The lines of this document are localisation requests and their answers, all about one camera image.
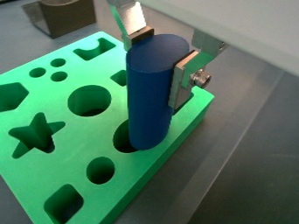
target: screw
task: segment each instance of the screw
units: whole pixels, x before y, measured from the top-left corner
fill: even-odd
[[[199,88],[206,88],[211,82],[211,75],[201,69],[191,75],[191,84]]]
[[[225,46],[226,46],[226,42],[221,42],[221,45],[219,45],[219,50],[222,51],[223,50],[223,48],[225,48]]]

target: grey table surface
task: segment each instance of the grey table surface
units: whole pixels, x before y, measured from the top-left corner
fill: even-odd
[[[51,39],[23,13],[30,2],[0,5],[0,74],[114,28],[100,0],[98,23]],[[190,39],[191,27],[144,12],[158,33]],[[118,217],[119,224],[297,223],[299,79],[234,47],[207,71],[215,101],[205,121]],[[2,179],[0,222],[32,223]]]

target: metal bracket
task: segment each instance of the metal bracket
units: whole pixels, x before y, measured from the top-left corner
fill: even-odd
[[[123,32],[126,50],[140,40],[155,35],[155,29],[146,25],[146,17],[139,2],[134,0],[107,0],[118,26]]]
[[[107,0],[120,31],[126,50],[140,40],[155,35],[155,29],[146,25],[142,5],[135,0]],[[225,51],[227,45],[207,33],[194,30],[191,44],[201,49],[193,51],[174,65],[172,87],[168,105],[178,109],[190,99],[193,87],[206,88],[211,75],[205,68]]]
[[[211,75],[205,72],[206,66],[229,47],[226,43],[199,30],[194,30],[193,45],[201,52],[193,51],[174,66],[172,88],[168,105],[178,109],[190,99],[193,87],[206,88]]]

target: square hole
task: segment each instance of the square hole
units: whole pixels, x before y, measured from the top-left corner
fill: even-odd
[[[111,80],[122,87],[127,85],[127,71],[122,70],[111,76]]]
[[[47,199],[44,210],[54,223],[67,223],[83,206],[83,198],[72,185],[64,185]]]

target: small circular hole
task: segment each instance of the small circular hole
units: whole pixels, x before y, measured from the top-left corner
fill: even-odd
[[[76,89],[68,100],[70,111],[78,116],[96,116],[111,103],[111,94],[102,86],[86,86]]]
[[[42,67],[36,67],[36,68],[30,72],[30,75],[31,75],[34,78],[39,78],[39,77],[42,77],[44,74],[46,74],[46,69],[42,68]]]
[[[103,185],[112,179],[115,170],[112,160],[107,157],[98,157],[88,164],[88,180],[96,185]]]
[[[51,62],[51,65],[54,67],[62,67],[66,65],[66,59],[55,59],[52,62]]]
[[[64,72],[58,72],[58,73],[54,73],[52,76],[51,76],[51,80],[52,81],[64,81],[67,79],[68,75],[67,73]]]

